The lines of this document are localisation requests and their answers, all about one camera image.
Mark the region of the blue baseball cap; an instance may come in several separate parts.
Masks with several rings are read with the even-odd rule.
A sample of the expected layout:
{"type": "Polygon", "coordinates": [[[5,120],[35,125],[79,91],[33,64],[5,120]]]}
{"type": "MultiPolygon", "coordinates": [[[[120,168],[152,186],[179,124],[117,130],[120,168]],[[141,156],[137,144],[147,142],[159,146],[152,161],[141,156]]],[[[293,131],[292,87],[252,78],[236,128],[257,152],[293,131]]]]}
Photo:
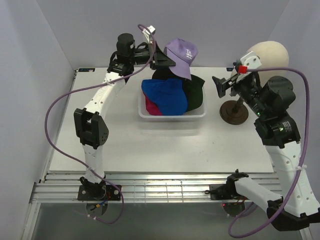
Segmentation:
{"type": "Polygon", "coordinates": [[[144,79],[141,90],[158,106],[162,116],[181,116],[187,110],[188,102],[181,79],[144,79]]]}

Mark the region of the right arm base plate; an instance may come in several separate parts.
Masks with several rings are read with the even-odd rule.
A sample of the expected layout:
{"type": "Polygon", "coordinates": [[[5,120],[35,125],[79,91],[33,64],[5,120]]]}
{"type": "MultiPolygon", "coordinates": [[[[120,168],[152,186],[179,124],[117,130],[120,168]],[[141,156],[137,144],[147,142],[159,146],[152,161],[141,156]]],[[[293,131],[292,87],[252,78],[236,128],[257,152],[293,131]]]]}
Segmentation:
{"type": "Polygon", "coordinates": [[[205,190],[206,195],[210,195],[211,200],[235,200],[242,201],[247,198],[238,194],[234,189],[227,186],[227,184],[210,184],[209,189],[205,190]]]}

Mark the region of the purple baseball cap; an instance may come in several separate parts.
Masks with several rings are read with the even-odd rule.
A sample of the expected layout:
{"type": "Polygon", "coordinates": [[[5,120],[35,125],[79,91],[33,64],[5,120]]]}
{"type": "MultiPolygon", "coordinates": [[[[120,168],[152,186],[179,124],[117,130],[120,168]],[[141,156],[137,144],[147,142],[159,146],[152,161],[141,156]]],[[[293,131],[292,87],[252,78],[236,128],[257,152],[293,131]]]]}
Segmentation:
{"type": "Polygon", "coordinates": [[[198,55],[195,44],[181,38],[175,38],[165,46],[164,53],[175,62],[175,66],[169,67],[174,75],[187,80],[192,79],[190,66],[198,55]]]}

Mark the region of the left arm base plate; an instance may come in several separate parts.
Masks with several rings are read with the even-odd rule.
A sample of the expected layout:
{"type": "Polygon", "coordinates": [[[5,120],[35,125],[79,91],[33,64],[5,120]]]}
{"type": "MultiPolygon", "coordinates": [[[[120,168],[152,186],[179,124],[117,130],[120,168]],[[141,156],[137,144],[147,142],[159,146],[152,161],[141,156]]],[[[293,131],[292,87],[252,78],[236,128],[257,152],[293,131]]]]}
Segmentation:
{"type": "Polygon", "coordinates": [[[98,186],[96,188],[88,188],[83,185],[79,187],[77,200],[78,201],[120,201],[121,194],[120,190],[122,188],[121,185],[117,185],[116,189],[112,185],[103,185],[98,186]]]}

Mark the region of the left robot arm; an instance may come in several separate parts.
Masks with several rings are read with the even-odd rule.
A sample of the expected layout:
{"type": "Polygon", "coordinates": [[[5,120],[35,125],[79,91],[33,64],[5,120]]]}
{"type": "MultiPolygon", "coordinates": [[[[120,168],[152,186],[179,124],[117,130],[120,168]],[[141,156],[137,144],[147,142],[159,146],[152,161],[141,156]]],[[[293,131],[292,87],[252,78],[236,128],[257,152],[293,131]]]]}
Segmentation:
{"type": "Polygon", "coordinates": [[[175,62],[167,57],[157,44],[148,38],[146,42],[135,46],[132,34],[118,36],[116,51],[110,58],[109,67],[100,87],[84,108],[74,111],[76,136],[82,144],[85,164],[88,165],[85,175],[80,178],[83,191],[95,200],[105,197],[107,192],[104,182],[103,145],[107,142],[109,129],[105,116],[111,103],[134,72],[135,65],[145,64],[150,60],[153,70],[173,67],[175,62]]]}

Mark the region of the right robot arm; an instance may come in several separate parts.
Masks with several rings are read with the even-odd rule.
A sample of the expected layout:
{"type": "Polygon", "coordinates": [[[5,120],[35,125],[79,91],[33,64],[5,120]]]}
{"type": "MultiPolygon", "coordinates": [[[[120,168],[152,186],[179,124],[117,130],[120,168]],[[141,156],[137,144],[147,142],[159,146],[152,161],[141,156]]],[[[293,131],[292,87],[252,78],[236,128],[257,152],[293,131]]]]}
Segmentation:
{"type": "Polygon", "coordinates": [[[260,86],[259,75],[242,80],[214,77],[218,95],[227,89],[239,95],[257,116],[254,126],[278,175],[281,194],[274,193],[236,170],[226,183],[206,190],[213,200],[247,198],[263,209],[278,231],[298,231],[320,221],[320,203],[315,198],[306,171],[299,165],[301,136],[296,122],[287,112],[296,99],[293,84],[285,77],[273,76],[260,86]]]}

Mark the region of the black baseball cap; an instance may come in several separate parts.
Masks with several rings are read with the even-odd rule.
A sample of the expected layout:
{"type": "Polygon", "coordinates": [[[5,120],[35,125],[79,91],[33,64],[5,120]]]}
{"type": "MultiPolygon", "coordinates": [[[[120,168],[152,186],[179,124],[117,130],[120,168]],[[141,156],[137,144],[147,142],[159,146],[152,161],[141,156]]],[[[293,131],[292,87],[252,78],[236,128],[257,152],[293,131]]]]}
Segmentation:
{"type": "Polygon", "coordinates": [[[168,80],[168,79],[175,79],[176,75],[171,72],[169,68],[157,69],[154,71],[152,75],[152,79],[155,80],[168,80]]]}

